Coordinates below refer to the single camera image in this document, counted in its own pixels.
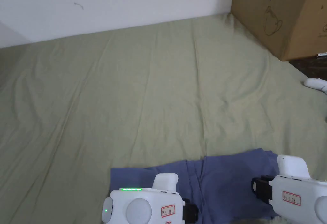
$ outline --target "white wall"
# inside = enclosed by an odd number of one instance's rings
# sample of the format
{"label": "white wall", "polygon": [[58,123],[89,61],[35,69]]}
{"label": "white wall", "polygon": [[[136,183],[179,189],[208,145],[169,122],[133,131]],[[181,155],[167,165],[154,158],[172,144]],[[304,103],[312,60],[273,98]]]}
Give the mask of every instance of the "white wall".
{"label": "white wall", "polygon": [[231,3],[232,0],[0,0],[0,47],[229,12]]}

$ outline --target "red-bordered label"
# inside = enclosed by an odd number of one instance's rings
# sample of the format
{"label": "red-bordered label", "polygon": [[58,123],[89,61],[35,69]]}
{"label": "red-bordered label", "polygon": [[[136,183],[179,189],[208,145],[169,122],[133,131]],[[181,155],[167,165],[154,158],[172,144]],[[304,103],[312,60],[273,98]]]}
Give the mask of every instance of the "red-bordered label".
{"label": "red-bordered label", "polygon": [[161,208],[161,217],[167,217],[175,214],[175,205],[169,205]]}
{"label": "red-bordered label", "polygon": [[283,191],[283,200],[297,206],[301,206],[302,204],[300,195],[296,195],[294,193],[289,193],[285,191]]}

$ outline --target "blue cloth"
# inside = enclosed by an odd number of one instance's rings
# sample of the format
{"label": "blue cloth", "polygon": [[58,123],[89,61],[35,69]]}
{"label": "blue cloth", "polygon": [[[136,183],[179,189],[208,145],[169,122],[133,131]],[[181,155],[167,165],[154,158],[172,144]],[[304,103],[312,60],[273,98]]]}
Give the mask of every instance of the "blue cloth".
{"label": "blue cloth", "polygon": [[251,192],[251,180],[278,174],[277,155],[261,148],[230,156],[178,161],[163,166],[111,169],[110,190],[151,188],[158,173],[178,175],[177,192],[199,208],[198,224],[225,224],[240,219],[272,218],[272,206]]}

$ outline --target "wrinkled fabric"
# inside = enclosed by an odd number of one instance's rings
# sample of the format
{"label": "wrinkled fabric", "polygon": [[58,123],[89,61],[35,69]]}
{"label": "wrinkled fabric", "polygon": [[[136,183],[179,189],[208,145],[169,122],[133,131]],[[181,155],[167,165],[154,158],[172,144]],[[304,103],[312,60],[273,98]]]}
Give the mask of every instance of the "wrinkled fabric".
{"label": "wrinkled fabric", "polygon": [[272,206],[256,198],[251,191],[251,180],[261,175],[276,176],[276,159],[276,154],[260,148],[236,155],[183,160],[145,169],[113,168],[110,190],[124,187],[151,188],[158,173],[176,173],[176,191],[199,208],[197,224],[272,219],[276,213]]}
{"label": "wrinkled fabric", "polygon": [[263,148],[327,179],[327,100],[232,15],[0,49],[0,223],[100,223],[110,169]]}

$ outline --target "green led light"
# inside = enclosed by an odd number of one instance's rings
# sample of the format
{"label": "green led light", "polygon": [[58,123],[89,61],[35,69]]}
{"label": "green led light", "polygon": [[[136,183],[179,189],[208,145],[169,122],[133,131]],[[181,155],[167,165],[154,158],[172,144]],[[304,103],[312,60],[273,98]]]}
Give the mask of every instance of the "green led light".
{"label": "green led light", "polygon": [[122,191],[142,191],[142,188],[122,188]]}

